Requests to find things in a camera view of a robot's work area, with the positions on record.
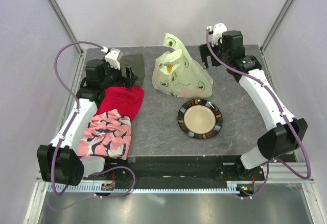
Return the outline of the green avocado print plastic bag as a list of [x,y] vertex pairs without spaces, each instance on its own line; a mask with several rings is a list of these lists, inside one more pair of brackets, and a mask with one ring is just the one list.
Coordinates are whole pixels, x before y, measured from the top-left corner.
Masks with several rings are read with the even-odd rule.
[[[173,51],[164,52],[155,60],[153,87],[173,97],[210,97],[213,78],[191,57],[184,44],[176,36],[166,33],[163,45]],[[172,64],[179,64],[179,67],[172,74],[165,74],[166,67]]]

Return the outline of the yellow fake fruit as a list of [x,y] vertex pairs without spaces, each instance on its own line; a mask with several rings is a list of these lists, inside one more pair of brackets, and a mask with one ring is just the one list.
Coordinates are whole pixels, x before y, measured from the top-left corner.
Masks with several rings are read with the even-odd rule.
[[179,67],[179,64],[172,64],[170,66],[167,66],[165,74],[167,74],[167,75],[172,74],[178,67]]

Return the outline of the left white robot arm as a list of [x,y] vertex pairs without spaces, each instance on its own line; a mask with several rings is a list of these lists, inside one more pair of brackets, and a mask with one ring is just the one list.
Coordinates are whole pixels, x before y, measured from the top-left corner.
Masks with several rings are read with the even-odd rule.
[[48,145],[40,145],[37,150],[40,175],[45,182],[77,186],[83,177],[95,174],[106,180],[112,174],[112,167],[105,163],[104,157],[83,159],[78,156],[78,145],[105,98],[106,89],[132,88],[137,76],[130,65],[115,69],[104,59],[88,61],[85,73],[79,90],[73,95],[75,104],[66,122]]

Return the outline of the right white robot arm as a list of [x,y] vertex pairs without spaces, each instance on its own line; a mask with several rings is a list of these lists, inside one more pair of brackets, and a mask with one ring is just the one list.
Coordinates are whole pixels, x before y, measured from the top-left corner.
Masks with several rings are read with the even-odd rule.
[[257,140],[257,145],[239,157],[234,174],[240,180],[252,175],[252,169],[269,160],[298,148],[304,149],[302,140],[308,124],[297,119],[281,102],[270,86],[259,60],[245,53],[240,31],[206,29],[206,43],[199,46],[205,68],[208,58],[213,66],[222,65],[235,81],[248,93],[259,110],[267,132]]

